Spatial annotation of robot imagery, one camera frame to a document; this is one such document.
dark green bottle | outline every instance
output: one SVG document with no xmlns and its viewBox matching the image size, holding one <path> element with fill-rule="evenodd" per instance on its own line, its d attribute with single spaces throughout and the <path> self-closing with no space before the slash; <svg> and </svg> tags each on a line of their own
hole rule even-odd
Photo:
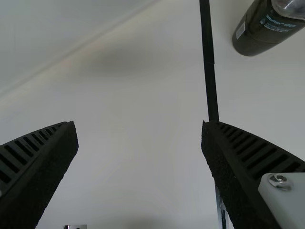
<svg viewBox="0 0 305 229">
<path fill-rule="evenodd" d="M 255 0 L 233 34 L 242 55 L 255 56 L 305 27 L 305 0 Z"/>
</svg>

ribbed rubber pad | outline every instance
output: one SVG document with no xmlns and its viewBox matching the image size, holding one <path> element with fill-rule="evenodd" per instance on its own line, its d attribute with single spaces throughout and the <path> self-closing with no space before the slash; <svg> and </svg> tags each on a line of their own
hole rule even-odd
<svg viewBox="0 0 305 229">
<path fill-rule="evenodd" d="M 73 122 L 0 147 L 0 229 L 34 229 L 78 150 Z"/>
<path fill-rule="evenodd" d="M 234 126 L 203 123 L 202 151 L 235 229 L 279 229 L 257 191 L 266 173 L 305 172 L 305 162 Z"/>
</svg>

white table surface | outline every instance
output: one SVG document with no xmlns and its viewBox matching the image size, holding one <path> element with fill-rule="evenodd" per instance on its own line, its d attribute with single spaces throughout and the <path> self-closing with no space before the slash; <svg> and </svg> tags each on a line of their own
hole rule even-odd
<svg viewBox="0 0 305 229">
<path fill-rule="evenodd" d="M 220 120 L 305 160 L 305 30 L 255 57 L 231 37 L 252 0 L 212 0 L 211 21 Z"/>
<path fill-rule="evenodd" d="M 0 107 L 2 144 L 75 121 L 79 151 L 38 229 L 218 228 L 200 147 L 208 111 L 199 1 L 157 1 Z"/>
</svg>

hex bolt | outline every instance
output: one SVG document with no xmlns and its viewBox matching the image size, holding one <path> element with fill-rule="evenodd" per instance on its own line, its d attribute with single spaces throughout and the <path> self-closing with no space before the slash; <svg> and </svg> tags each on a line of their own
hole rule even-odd
<svg viewBox="0 0 305 229">
<path fill-rule="evenodd" d="M 292 187 L 292 183 L 282 174 L 270 174 L 268 181 L 273 187 L 282 191 L 289 191 Z"/>
</svg>

bottle label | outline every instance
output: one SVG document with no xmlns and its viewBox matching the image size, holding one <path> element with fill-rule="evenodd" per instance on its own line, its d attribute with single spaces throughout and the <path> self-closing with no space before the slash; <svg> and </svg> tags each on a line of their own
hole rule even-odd
<svg viewBox="0 0 305 229">
<path fill-rule="evenodd" d="M 246 30 L 246 22 L 244 21 L 243 24 L 239 27 L 239 29 L 236 32 L 236 39 L 237 40 L 245 32 L 245 30 Z"/>
<path fill-rule="evenodd" d="M 276 31 L 276 32 L 289 32 L 296 25 L 289 24 L 286 22 L 280 22 L 272 18 L 269 14 L 267 14 L 264 18 L 261 19 L 260 23 L 267 29 Z"/>
</svg>

